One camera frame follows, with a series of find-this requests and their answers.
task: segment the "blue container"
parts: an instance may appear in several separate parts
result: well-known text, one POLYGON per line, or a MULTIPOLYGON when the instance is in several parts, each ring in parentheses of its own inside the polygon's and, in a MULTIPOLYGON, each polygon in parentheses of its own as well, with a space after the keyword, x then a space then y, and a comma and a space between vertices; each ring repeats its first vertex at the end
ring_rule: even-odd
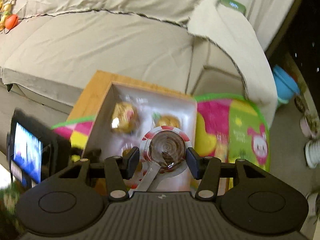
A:
POLYGON ((297 83, 281 67, 276 65, 272 72, 276 83, 278 98, 287 101, 295 94, 300 94, 297 83))
POLYGON ((277 109, 279 108, 279 106, 281 106, 281 105, 286 105, 287 103, 289 103, 289 100, 283 100, 283 99, 281 99, 281 98, 278 98, 277 109))

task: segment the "metal screw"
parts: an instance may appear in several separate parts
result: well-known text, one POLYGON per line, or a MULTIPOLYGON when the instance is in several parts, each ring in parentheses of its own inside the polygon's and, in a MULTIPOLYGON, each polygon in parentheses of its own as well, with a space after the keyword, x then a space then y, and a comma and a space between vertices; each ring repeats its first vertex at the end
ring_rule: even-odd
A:
POLYGON ((214 196, 214 193, 211 191, 211 190, 201 190, 199 193, 198 193, 198 196, 201 197, 201 198, 211 198, 214 196))
POLYGON ((126 195, 123 190, 114 190, 110 193, 110 196, 113 198, 122 198, 126 195))

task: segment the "gold wrapped chocolate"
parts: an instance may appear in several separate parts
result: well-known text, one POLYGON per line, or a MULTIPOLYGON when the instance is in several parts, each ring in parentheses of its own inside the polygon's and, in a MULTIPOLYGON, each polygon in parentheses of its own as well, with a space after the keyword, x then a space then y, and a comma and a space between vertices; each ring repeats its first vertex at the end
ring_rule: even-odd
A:
POLYGON ((116 103, 111 118, 111 128, 116 132, 130 133, 136 128, 137 109, 127 102, 116 103))
POLYGON ((122 152, 122 156, 126 156, 130 151, 131 151, 132 148, 130 149, 126 149, 122 152))
POLYGON ((162 115, 157 123, 156 123, 156 127, 158 126, 163 126, 163 125, 166 125, 166 126, 173 126, 173 127, 176 127, 176 128, 179 128, 180 129, 180 122, 178 120, 178 118, 172 116, 172 115, 162 115))

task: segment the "floor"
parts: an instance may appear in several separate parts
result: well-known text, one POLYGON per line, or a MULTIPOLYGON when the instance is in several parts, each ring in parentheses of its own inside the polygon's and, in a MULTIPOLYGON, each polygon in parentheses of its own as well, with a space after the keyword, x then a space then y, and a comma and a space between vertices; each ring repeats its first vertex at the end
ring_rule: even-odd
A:
MULTIPOLYGON (((0 151, 5 152, 6 134, 10 130, 10 121, 16 107, 27 114, 36 116, 48 126, 63 122, 67 114, 57 112, 47 106, 33 102, 6 89, 0 88, 0 151)), ((304 138, 299 120, 302 114, 295 108, 293 101, 281 106, 270 130, 271 174, 307 195, 311 190, 320 188, 320 168, 314 170, 306 166, 304 157, 304 138)), ((301 232, 312 239, 316 225, 307 219, 301 232)))
MULTIPOLYGON (((320 189, 320 168, 312 170, 306 164, 304 145, 308 139, 300 130, 301 117, 293 100, 277 110, 270 129, 270 173, 306 196, 310 191, 320 189)), ((313 238, 314 223, 314 219, 307 218, 302 227, 301 232, 308 239, 313 238)))

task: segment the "screen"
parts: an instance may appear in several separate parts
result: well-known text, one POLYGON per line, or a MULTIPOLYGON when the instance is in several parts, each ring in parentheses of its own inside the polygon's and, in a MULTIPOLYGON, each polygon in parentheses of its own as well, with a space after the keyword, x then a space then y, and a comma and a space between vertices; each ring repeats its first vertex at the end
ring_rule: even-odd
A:
POLYGON ((17 123, 13 160, 36 183, 40 183, 42 150, 42 142, 17 123))

